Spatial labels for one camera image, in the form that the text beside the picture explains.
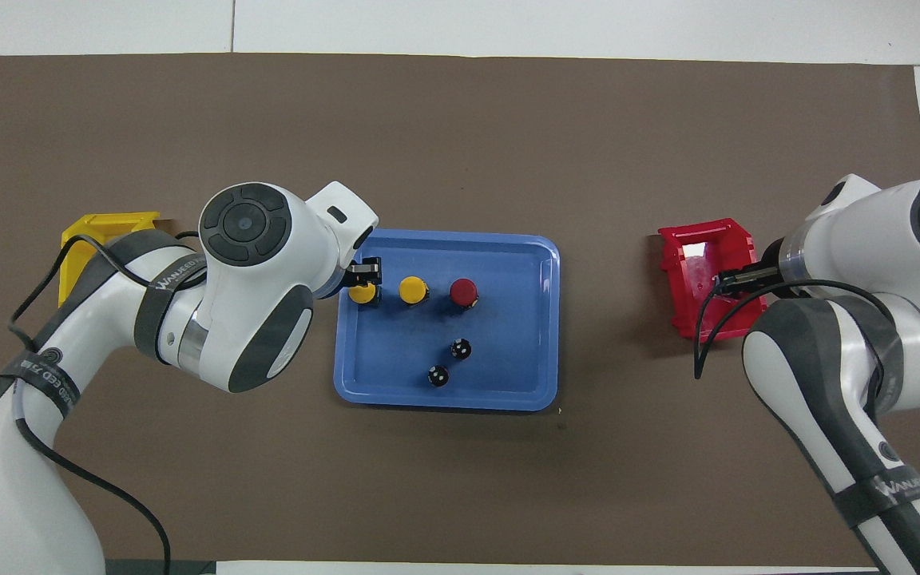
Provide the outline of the yellow plastic bin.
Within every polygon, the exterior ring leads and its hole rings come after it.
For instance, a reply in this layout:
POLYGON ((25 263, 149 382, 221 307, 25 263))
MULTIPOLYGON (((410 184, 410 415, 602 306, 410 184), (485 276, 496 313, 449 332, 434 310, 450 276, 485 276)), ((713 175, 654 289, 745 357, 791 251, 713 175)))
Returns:
MULTIPOLYGON (((61 245, 76 236, 88 236, 105 245, 124 234, 156 228, 161 212, 91 212, 77 219, 63 230, 61 245)), ((70 295, 86 265, 96 254, 95 248, 87 243, 74 243, 67 252, 59 272, 57 305, 60 307, 70 295)))

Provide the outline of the red plastic bin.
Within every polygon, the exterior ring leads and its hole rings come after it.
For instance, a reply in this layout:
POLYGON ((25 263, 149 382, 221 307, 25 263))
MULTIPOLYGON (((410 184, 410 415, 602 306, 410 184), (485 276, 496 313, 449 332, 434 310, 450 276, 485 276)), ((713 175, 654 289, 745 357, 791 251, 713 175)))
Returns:
POLYGON ((705 313, 700 309, 715 287, 718 275, 757 262, 751 233, 730 218, 668 226, 658 229, 662 239, 660 268, 667 273, 674 315, 672 326, 683 338, 696 341, 701 321, 701 341, 744 298, 742 294, 716 295, 705 313))

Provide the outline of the brown paper mat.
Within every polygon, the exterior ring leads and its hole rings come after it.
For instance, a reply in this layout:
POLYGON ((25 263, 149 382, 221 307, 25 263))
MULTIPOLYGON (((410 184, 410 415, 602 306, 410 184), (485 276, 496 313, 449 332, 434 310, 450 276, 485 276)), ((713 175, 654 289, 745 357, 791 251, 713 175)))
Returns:
POLYGON ((176 559, 868 567, 722 342, 692 376, 660 227, 759 250, 854 173, 920 179, 909 66, 198 54, 0 58, 0 368, 10 313, 87 212, 195 225, 262 180, 337 180, 383 228, 560 251, 559 390, 536 414, 358 406, 336 304, 230 395, 133 349, 61 426, 176 559))

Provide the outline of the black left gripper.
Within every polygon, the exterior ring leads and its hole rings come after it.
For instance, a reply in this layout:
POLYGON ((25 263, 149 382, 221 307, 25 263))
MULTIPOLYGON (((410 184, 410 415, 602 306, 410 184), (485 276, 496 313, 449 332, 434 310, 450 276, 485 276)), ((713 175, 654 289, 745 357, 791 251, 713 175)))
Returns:
POLYGON ((366 257, 364 263, 351 261, 346 268, 346 287, 353 288, 358 285, 380 285, 383 283, 380 257, 366 257))

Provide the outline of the blue plastic tray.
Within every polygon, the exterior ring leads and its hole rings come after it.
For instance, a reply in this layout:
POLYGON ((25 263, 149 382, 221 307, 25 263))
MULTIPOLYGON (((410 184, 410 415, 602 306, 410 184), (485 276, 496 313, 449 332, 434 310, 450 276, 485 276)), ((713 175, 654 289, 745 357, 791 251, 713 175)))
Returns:
POLYGON ((538 411, 555 398, 560 339, 560 254, 530 234, 416 232, 381 229, 359 257, 380 257, 383 283, 376 307, 339 296, 336 392, 358 404, 448 409, 538 411), (405 276, 422 277, 430 298, 407 307, 398 295, 405 276), (471 278, 478 304, 463 310, 450 284, 471 278), (472 354, 450 355, 468 339, 472 354), (432 365, 450 381, 428 383, 432 365))

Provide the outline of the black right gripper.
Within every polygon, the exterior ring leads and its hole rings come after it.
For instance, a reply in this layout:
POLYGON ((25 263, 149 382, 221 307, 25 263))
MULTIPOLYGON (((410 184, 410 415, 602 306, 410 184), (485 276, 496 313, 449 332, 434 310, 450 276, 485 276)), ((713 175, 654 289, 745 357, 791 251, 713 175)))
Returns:
POLYGON ((759 264, 762 264, 762 270, 766 270, 766 276, 759 278, 757 284, 759 288, 774 288, 770 293, 774 295, 777 299, 786 299, 787 298, 787 288, 778 287, 784 281, 783 273, 780 270, 780 251, 783 245, 784 239, 777 239, 774 243, 771 243, 769 247, 764 250, 762 259, 759 260, 759 264))

